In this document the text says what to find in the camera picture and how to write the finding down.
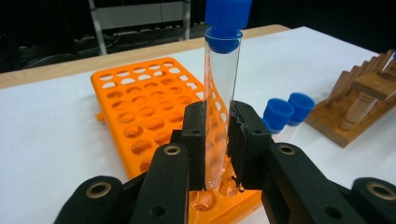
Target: glass test tube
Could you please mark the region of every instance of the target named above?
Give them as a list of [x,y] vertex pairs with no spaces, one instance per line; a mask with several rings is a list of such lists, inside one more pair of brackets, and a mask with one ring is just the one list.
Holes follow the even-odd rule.
[[292,93],[289,97],[288,103],[293,106],[294,113],[290,117],[288,124],[285,126],[285,128],[279,134],[279,137],[276,139],[277,142],[290,143],[294,135],[300,128],[300,124],[305,120],[311,110],[315,107],[315,102],[313,99],[299,92]]
[[225,169],[229,110],[242,33],[217,38],[212,32],[209,28],[205,33],[205,182],[208,189],[218,189]]
[[279,133],[288,123],[290,117],[294,113],[294,108],[288,102],[282,99],[268,100],[267,107],[265,107],[262,121],[272,134],[274,142],[278,142]]

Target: wooden table edge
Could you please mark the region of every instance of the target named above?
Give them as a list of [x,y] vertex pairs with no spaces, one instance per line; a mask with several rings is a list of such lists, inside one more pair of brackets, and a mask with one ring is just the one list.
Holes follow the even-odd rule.
[[[261,35],[270,35],[289,28],[274,24],[244,30],[244,38],[249,39]],[[151,58],[178,53],[181,51],[198,49],[204,46],[204,39],[195,38],[186,41],[173,42],[143,49],[126,50],[119,53],[75,60],[67,63],[56,63],[36,68],[0,74],[0,89],[48,80],[56,77],[66,77],[88,71],[96,71],[122,64],[145,61]]]

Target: rack hole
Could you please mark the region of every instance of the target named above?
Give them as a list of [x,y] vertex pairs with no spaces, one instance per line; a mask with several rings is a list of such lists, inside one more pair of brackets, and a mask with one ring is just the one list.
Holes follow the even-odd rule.
[[140,171],[143,173],[146,172],[148,169],[149,169],[149,161],[147,160],[142,161],[142,163],[140,163]]
[[181,93],[183,90],[180,87],[171,87],[169,91],[172,92],[172,94],[178,94]]
[[149,117],[153,114],[155,114],[155,108],[151,106],[146,106],[139,110],[139,115],[144,117]]
[[111,92],[111,93],[109,93],[109,94],[107,95],[107,98],[108,98],[108,99],[112,99],[112,98],[121,98],[121,96],[122,96],[122,92],[120,92],[120,91],[113,91],[113,92]]
[[150,76],[150,75],[147,75],[147,74],[145,74],[145,75],[142,75],[142,76],[140,76],[138,79],[139,79],[140,81],[144,81],[144,80],[151,79],[151,76]]
[[125,137],[136,138],[143,133],[143,129],[137,125],[131,125],[124,130]]
[[154,82],[151,82],[151,83],[145,85],[145,88],[148,89],[148,90],[155,89],[156,87],[158,87],[158,84],[154,83]]
[[210,124],[210,127],[211,127],[212,129],[215,129],[215,128],[219,127],[219,123],[218,123],[216,120],[214,120],[214,121]]
[[106,74],[106,75],[100,76],[100,77],[99,77],[99,80],[102,80],[102,81],[109,81],[111,78],[113,78],[112,75]]
[[128,85],[128,84],[131,84],[131,83],[134,83],[134,79],[133,79],[133,78],[130,78],[130,77],[125,78],[125,79],[123,79],[123,80],[121,81],[121,84],[122,84],[122,85]]
[[203,91],[198,91],[198,92],[195,93],[195,95],[198,96],[198,98],[200,100],[204,99],[204,92]]
[[173,79],[167,78],[167,79],[162,80],[161,83],[162,83],[163,85],[169,85],[169,84],[172,84],[172,83],[173,83]]
[[180,76],[180,77],[178,77],[178,78],[180,78],[180,80],[182,80],[182,81],[187,81],[187,80],[189,80],[189,78],[188,78],[186,75]]
[[180,73],[181,71],[180,71],[180,69],[174,67],[174,68],[169,69],[169,72],[173,73],[173,74],[177,74],[177,73]]
[[221,117],[221,120],[225,123],[225,122],[227,122],[227,115],[224,113],[224,112],[222,112],[221,114],[220,114],[220,117]]
[[132,87],[132,88],[129,88],[128,90],[126,90],[127,93],[131,93],[131,94],[136,94],[140,91],[141,91],[141,89],[138,87]]
[[162,99],[166,97],[166,94],[163,91],[155,91],[154,93],[151,94],[151,96],[156,99]]
[[116,87],[116,83],[114,83],[114,82],[107,82],[107,83],[105,83],[102,87],[103,87],[103,89],[113,88],[113,87]]
[[159,146],[169,143],[170,140],[171,140],[170,133],[159,133],[154,138],[155,143],[157,143],[157,145],[159,145]]
[[191,89],[192,91],[198,88],[198,86],[195,85],[195,83],[193,83],[193,82],[189,82],[189,83],[187,83],[186,85],[187,85],[188,87],[190,87],[190,89]]
[[154,73],[154,76],[155,76],[155,77],[160,77],[160,76],[162,76],[162,75],[164,75],[164,72],[163,72],[163,71],[156,71],[156,72]]
[[157,131],[159,129],[161,129],[164,125],[164,121],[163,119],[151,119],[147,122],[147,127],[148,129],[152,130],[152,131]]
[[212,108],[212,106],[208,106],[207,108],[209,110],[209,112],[208,112],[209,116],[213,116],[213,108]]
[[128,71],[121,71],[117,73],[117,77],[128,77],[130,72]]
[[153,64],[153,65],[150,65],[148,68],[151,70],[156,70],[156,69],[159,69],[160,66],[158,64]]
[[145,151],[149,149],[151,149],[151,143],[146,140],[139,141],[132,146],[132,152],[135,155],[142,155]]
[[116,110],[123,110],[123,109],[126,109],[127,107],[128,107],[128,103],[127,102],[125,102],[125,101],[120,101],[120,102],[116,102],[116,103],[114,103],[111,107],[113,108],[113,109],[116,109]]
[[134,103],[136,105],[143,105],[148,100],[149,100],[149,98],[147,98],[146,96],[136,96],[134,99],[132,99],[132,103]]
[[172,66],[173,66],[173,63],[166,62],[166,63],[163,63],[163,66],[172,67]]
[[181,122],[184,119],[183,114],[180,112],[171,112],[168,114],[167,118],[171,123]]
[[187,105],[191,102],[190,96],[180,96],[176,99],[176,101],[181,105]]
[[135,73],[144,73],[145,71],[146,71],[145,68],[136,68],[136,69],[134,69]]
[[118,121],[120,123],[129,123],[129,122],[133,121],[134,118],[135,118],[135,114],[133,114],[133,113],[124,113],[124,114],[119,115]]
[[161,110],[171,110],[175,105],[170,101],[164,101],[160,102],[158,106]]
[[221,103],[219,101],[216,101],[215,105],[217,110],[221,110]]

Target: wooden test tube rack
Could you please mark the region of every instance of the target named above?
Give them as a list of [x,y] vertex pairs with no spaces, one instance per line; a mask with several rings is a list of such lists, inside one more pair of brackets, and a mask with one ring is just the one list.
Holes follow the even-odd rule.
[[305,121],[346,147],[396,105],[396,60],[389,62],[393,53],[391,49],[342,72],[329,98],[317,104]]

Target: blue test tube cap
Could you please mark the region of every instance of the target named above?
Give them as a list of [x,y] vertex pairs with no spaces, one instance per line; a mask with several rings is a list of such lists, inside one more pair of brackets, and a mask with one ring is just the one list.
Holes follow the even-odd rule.
[[315,107],[315,102],[309,96],[294,92],[290,95],[288,103],[294,107],[294,113],[290,118],[289,125],[297,126],[308,117]]
[[271,133],[280,133],[293,113],[294,108],[288,102],[276,98],[270,99],[265,107],[262,121]]
[[239,46],[240,32],[248,25],[252,0],[207,0],[205,22],[211,26],[206,34],[211,36],[209,47],[216,53],[230,53]]

